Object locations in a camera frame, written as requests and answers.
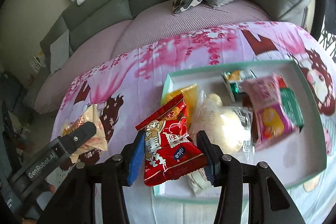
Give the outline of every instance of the screw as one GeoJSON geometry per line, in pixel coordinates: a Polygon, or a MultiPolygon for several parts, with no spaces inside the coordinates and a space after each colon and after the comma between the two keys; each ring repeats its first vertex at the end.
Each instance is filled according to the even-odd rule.
{"type": "Polygon", "coordinates": [[[112,160],[114,161],[121,161],[123,159],[123,156],[120,154],[115,154],[112,156],[112,160]]]}
{"type": "Polygon", "coordinates": [[[232,160],[232,157],[231,157],[230,155],[224,155],[224,156],[222,157],[222,159],[223,159],[224,161],[230,161],[230,160],[232,160]]]}
{"type": "Polygon", "coordinates": [[[82,162],[82,161],[80,161],[79,163],[76,164],[76,168],[77,168],[77,169],[82,169],[82,168],[84,168],[84,167],[85,167],[85,163],[82,162]]]}
{"type": "Polygon", "coordinates": [[[265,162],[265,161],[261,161],[261,162],[259,162],[259,166],[261,167],[261,168],[267,168],[268,167],[268,164],[267,164],[267,162],[265,162]]]}

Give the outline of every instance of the beige wall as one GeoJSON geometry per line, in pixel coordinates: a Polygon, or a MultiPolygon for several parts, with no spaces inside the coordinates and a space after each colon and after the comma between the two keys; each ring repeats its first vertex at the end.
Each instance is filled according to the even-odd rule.
{"type": "Polygon", "coordinates": [[[0,10],[0,59],[25,86],[29,60],[69,0],[6,0],[0,10]]]}

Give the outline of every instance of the yellow fruit print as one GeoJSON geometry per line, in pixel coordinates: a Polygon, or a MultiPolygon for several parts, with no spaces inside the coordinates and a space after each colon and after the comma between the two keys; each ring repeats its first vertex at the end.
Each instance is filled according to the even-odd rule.
{"type": "Polygon", "coordinates": [[[268,139],[281,135],[285,129],[279,114],[272,107],[264,109],[261,114],[261,120],[266,126],[264,136],[268,139]]]}

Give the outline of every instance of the purple snack package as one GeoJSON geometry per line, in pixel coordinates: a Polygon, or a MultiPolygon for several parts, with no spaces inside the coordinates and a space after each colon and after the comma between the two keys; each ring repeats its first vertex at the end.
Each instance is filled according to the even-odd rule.
{"type": "Polygon", "coordinates": [[[241,86],[250,97],[255,112],[256,151],[274,145],[297,130],[283,110],[277,75],[246,80],[241,86]]]}

